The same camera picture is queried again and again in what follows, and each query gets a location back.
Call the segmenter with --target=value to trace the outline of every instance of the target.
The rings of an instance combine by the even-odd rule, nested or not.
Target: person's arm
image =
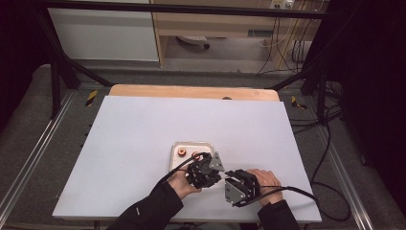
[[[200,191],[188,183],[184,171],[179,171],[151,195],[126,209],[107,230],[164,229],[183,208],[181,199]]]
[[[248,170],[254,174],[260,186],[281,186],[281,182],[270,171]],[[266,194],[275,190],[271,187],[260,188],[261,194]],[[264,230],[300,230],[298,222],[295,220],[286,200],[283,199],[282,192],[274,193],[262,198],[259,201],[262,209],[259,210],[258,216]]]

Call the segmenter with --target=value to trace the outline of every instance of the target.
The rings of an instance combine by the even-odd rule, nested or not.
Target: human hand
[[[186,179],[186,169],[188,166],[182,167],[178,172],[168,179],[168,183],[177,193],[180,199],[185,198],[189,194],[200,193],[202,189],[196,189],[189,184]]]
[[[278,180],[278,178],[271,172],[271,171],[260,171],[258,169],[254,170],[247,170],[250,174],[253,174],[257,180],[260,186],[281,186],[281,182]],[[272,187],[265,187],[265,188],[260,188],[259,191],[262,195],[272,192],[276,190],[277,188],[272,188]],[[265,206],[269,202],[271,203],[276,203],[283,200],[283,195],[282,192],[277,192],[272,195],[268,195],[262,199],[259,200],[260,206]]]

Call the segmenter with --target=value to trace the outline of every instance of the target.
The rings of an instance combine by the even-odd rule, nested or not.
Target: floor
[[[199,86],[229,86],[263,88],[271,86],[294,74],[296,63],[287,60],[292,70],[270,72],[257,75],[265,64],[268,50],[261,47],[261,40],[209,38],[211,48],[185,44],[172,37],[169,40],[166,65],[160,67],[156,63],[131,63],[120,69],[109,68],[92,62],[94,71],[104,78],[119,83],[140,84],[176,84]],[[271,62],[266,63],[262,71],[274,71]],[[100,87],[84,76],[81,89],[67,90],[72,93],[72,103],[64,114],[52,140],[47,144],[37,159],[30,179],[25,181],[25,189],[20,191],[18,199],[11,206],[6,216],[7,229],[84,229],[91,228],[92,221],[65,221],[52,218],[53,209],[57,203],[57,195],[63,190],[70,171],[75,165],[81,145],[86,139],[86,133],[97,115],[103,95],[108,88]],[[285,102],[286,110],[291,119],[313,119],[309,102],[313,97],[302,97],[299,88],[303,82],[297,81],[280,92],[281,100]],[[90,107],[84,106],[87,97],[93,89],[99,93]],[[292,96],[308,109],[292,106]],[[37,140],[49,124],[51,114],[51,90],[49,70],[38,69],[34,74],[31,85],[21,105],[16,109],[7,127],[0,133],[0,197],[6,196],[20,169],[35,147]],[[399,213],[397,206],[389,196],[374,168],[363,166],[346,127],[345,120],[335,119],[330,123],[332,146],[337,152],[350,176],[363,207],[371,219],[373,229],[406,229],[406,220]],[[306,132],[295,135],[304,167],[309,176],[314,172],[322,153],[326,148],[323,141],[323,130],[314,127]],[[328,183],[338,191],[343,191],[339,175],[337,175],[331,158],[327,158],[316,177],[318,181]],[[314,192],[323,201],[322,208],[335,217],[346,213],[346,206],[337,194],[315,187]],[[338,222],[323,216],[323,222],[312,224],[314,229],[371,229],[361,228],[356,217]]]

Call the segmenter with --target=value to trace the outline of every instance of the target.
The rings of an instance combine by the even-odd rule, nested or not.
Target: black sleeve
[[[160,230],[183,208],[168,182],[126,209],[107,230]]]
[[[293,217],[286,200],[263,206],[258,216],[264,230],[300,230],[298,222]]]

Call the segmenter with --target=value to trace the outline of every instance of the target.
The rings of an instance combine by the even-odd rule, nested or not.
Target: white table surface
[[[283,103],[107,96],[56,205],[62,219],[114,219],[169,170],[176,141],[209,142],[226,171],[271,170],[311,193]],[[298,222],[321,221],[313,200],[283,192]],[[259,221],[258,203],[237,208],[224,182],[183,200],[172,220]]]

